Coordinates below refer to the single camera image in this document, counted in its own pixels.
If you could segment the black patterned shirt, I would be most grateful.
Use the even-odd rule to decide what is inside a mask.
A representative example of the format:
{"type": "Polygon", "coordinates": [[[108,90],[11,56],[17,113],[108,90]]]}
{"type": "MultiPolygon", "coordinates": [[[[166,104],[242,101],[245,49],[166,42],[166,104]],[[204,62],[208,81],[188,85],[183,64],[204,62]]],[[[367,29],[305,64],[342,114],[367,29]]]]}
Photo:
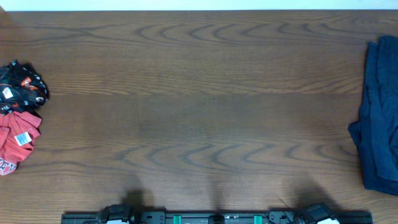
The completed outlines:
{"type": "Polygon", "coordinates": [[[49,88],[29,63],[1,66],[1,114],[33,112],[49,99],[49,88]]]}

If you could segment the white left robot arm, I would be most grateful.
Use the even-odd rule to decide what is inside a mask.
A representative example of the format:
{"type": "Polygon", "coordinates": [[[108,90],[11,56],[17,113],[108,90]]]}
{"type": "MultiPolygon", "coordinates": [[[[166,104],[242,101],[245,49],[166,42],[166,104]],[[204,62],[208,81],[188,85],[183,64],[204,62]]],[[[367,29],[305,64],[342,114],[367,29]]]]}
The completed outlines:
{"type": "Polygon", "coordinates": [[[135,223],[134,209],[130,205],[111,205],[98,212],[94,218],[87,219],[83,224],[135,223]]]}

